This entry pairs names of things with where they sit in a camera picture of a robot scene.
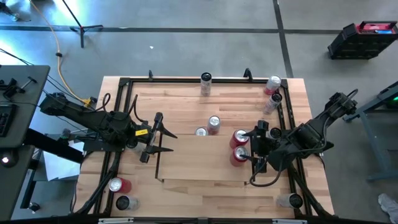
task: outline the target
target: red and black toolbox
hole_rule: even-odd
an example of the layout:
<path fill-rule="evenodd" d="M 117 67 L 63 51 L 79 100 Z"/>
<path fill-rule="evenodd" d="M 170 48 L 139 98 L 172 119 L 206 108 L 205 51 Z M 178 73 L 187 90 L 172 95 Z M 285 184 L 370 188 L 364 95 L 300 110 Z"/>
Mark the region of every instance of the red and black toolbox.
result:
<path fill-rule="evenodd" d="M 331 59 L 370 59 L 377 57 L 398 39 L 397 21 L 363 21 L 343 28 L 328 46 Z"/>

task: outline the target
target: wooden table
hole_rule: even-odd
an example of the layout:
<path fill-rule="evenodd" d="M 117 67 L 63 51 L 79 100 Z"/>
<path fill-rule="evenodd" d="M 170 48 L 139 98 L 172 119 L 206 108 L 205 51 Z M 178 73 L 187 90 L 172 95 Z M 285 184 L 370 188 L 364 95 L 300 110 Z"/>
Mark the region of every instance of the wooden table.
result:
<path fill-rule="evenodd" d="M 104 77 L 99 101 L 105 93 L 111 94 L 107 110 L 114 108 L 120 77 Z M 312 118 L 308 104 L 304 80 L 288 79 L 290 99 L 296 124 Z M 228 139 L 235 129 L 252 130 L 259 119 L 279 127 L 276 113 L 267 116 L 262 113 L 267 98 L 262 93 L 260 84 L 213 84 L 211 96 L 200 97 L 200 86 L 192 83 L 135 83 L 132 95 L 138 94 L 137 113 L 142 119 L 153 123 L 155 113 L 164 115 L 165 127 L 180 138 L 193 136 L 197 127 L 205 126 L 211 115 L 221 118 L 220 137 Z M 123 93 L 120 108 L 124 106 L 126 91 Z M 77 185 L 78 210 L 90 197 L 98 185 L 104 153 L 94 152 L 81 167 Z M 270 187 L 244 186 L 241 181 L 178 179 L 169 176 L 161 183 L 155 179 L 156 156 L 151 156 L 148 164 L 139 162 L 139 155 L 126 149 L 121 157 L 118 176 L 132 182 L 129 195 L 137 197 L 141 206 L 135 212 L 119 211 L 115 205 L 113 217 L 210 217 L 210 218 L 293 218 L 293 210 L 275 205 L 276 196 L 289 193 L 287 172 L 283 171 L 280 179 Z M 319 158 L 310 156 L 303 160 L 308 188 L 326 211 L 333 212 L 325 171 Z M 167 165 L 159 167 L 162 175 Z M 271 166 L 266 174 L 259 174 L 258 183 L 270 182 L 276 171 Z M 104 209 L 108 194 L 105 188 L 101 211 Z M 114 202 L 120 196 L 115 194 Z"/>

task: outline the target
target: can lid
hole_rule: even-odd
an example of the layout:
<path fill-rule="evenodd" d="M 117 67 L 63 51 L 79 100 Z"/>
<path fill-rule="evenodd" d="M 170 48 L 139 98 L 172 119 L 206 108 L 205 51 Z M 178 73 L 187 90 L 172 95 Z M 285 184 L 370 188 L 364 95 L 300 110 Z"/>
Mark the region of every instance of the can lid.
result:
<path fill-rule="evenodd" d="M 122 180 L 120 178 L 113 178 L 109 183 L 109 189 L 113 192 L 117 192 L 122 187 Z"/>
<path fill-rule="evenodd" d="M 271 128 L 271 130 L 269 131 L 269 134 L 274 139 L 279 139 L 282 136 L 282 131 L 279 128 Z"/>
<path fill-rule="evenodd" d="M 208 72 L 205 72 L 205 73 L 203 73 L 201 76 L 200 76 L 200 78 L 203 80 L 203 81 L 210 81 L 211 80 L 211 74 L 210 73 L 208 73 Z"/>
<path fill-rule="evenodd" d="M 277 75 L 271 76 L 271 77 L 270 77 L 270 80 L 271 80 L 273 83 L 280 83 L 280 77 L 277 76 Z"/>
<path fill-rule="evenodd" d="M 130 205 L 130 199 L 127 196 L 120 196 L 116 201 L 116 208 L 126 210 Z"/>
<path fill-rule="evenodd" d="M 235 132 L 235 138 L 240 142 L 245 142 L 245 141 L 249 140 L 248 136 L 242 136 L 242 134 L 246 134 L 246 131 L 245 130 L 237 130 Z"/>
<path fill-rule="evenodd" d="M 213 126 L 217 126 L 220 124 L 220 118 L 217 116 L 211 116 L 209 119 L 209 123 Z"/>
<path fill-rule="evenodd" d="M 245 147 L 238 146 L 235 149 L 235 157 L 241 161 L 246 160 L 246 158 L 241 157 L 241 155 L 249 156 L 249 152 Z"/>
<path fill-rule="evenodd" d="M 207 129 L 204 127 L 197 128 L 195 131 L 195 135 L 197 136 L 206 136 L 207 135 Z"/>
<path fill-rule="evenodd" d="M 274 100 L 277 103 L 282 101 L 282 95 L 280 93 L 272 94 L 271 98 L 272 98 L 272 100 Z"/>
<path fill-rule="evenodd" d="M 292 194 L 289 198 L 289 202 L 295 208 L 300 208 L 303 205 L 303 199 L 298 194 Z"/>

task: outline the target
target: tripod stand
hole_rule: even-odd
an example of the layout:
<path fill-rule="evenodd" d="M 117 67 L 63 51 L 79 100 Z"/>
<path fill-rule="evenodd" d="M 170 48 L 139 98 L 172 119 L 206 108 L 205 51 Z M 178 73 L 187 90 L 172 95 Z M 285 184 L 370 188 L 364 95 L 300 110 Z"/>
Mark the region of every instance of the tripod stand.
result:
<path fill-rule="evenodd" d="M 84 40 L 83 40 L 83 36 L 84 36 L 85 32 L 86 32 L 88 29 L 90 29 L 90 28 L 103 28 L 104 26 L 102 26 L 102 25 L 93 25 L 93 26 L 86 26 L 86 27 L 83 27 L 83 26 L 79 23 L 79 21 L 77 20 L 76 16 L 73 14 L 72 10 L 70 10 L 70 8 L 69 8 L 68 4 L 65 2 L 65 0 L 62 0 L 62 1 L 63 1 L 63 3 L 65 4 L 65 6 L 68 8 L 70 14 L 73 16 L 73 18 L 75 19 L 76 23 L 79 25 L 79 30 L 80 30 L 80 47 L 81 47 L 81 48 L 84 48 L 84 47 L 85 47 L 85 43 L 84 43 Z M 74 31 L 74 32 L 79 32 L 79 31 L 76 30 L 74 27 L 70 27 L 70 29 L 71 29 L 72 31 Z"/>

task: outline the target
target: gray floor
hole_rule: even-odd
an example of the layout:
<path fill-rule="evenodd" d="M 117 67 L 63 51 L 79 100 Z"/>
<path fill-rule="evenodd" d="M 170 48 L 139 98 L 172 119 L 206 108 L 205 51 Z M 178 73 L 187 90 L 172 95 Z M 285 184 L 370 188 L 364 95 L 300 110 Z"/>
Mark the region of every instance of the gray floor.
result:
<path fill-rule="evenodd" d="M 75 23 L 59 0 L 35 1 L 55 25 Z M 106 27 L 199 27 L 276 29 L 272 0 L 85 0 L 67 1 L 83 25 Z M 28 1 L 8 0 L 24 20 L 12 22 L 0 14 L 0 25 L 45 26 Z M 285 29 L 342 29 L 363 20 L 397 19 L 398 2 L 390 0 L 279 0 Z M 249 67 L 256 77 L 286 77 L 278 34 L 220 33 L 120 33 L 89 32 L 84 49 L 73 32 L 57 32 L 67 82 L 77 95 L 98 96 L 105 75 L 215 76 L 240 77 Z M 59 80 L 54 37 L 51 32 L 0 30 L 0 48 L 34 64 L 50 65 L 50 75 Z M 293 75 L 304 78 L 313 115 L 323 110 L 336 91 L 359 89 L 355 100 L 367 102 L 397 81 L 398 44 L 369 61 L 333 61 L 326 47 L 335 35 L 286 35 Z M 21 64 L 0 55 L 1 64 Z M 55 91 L 46 85 L 47 91 Z M 37 112 L 31 128 L 57 133 L 75 129 L 57 118 Z M 346 124 L 338 120 L 328 129 L 335 147 L 325 153 L 326 174 L 335 212 L 344 218 L 388 222 L 377 204 L 385 192 L 398 199 L 396 180 L 366 182 L 377 171 L 363 126 L 359 120 Z M 41 192 L 50 192 L 38 198 Z M 13 218 L 49 217 L 68 213 L 73 183 L 48 182 L 36 186 L 34 201 L 42 210 L 32 215 L 16 209 Z"/>

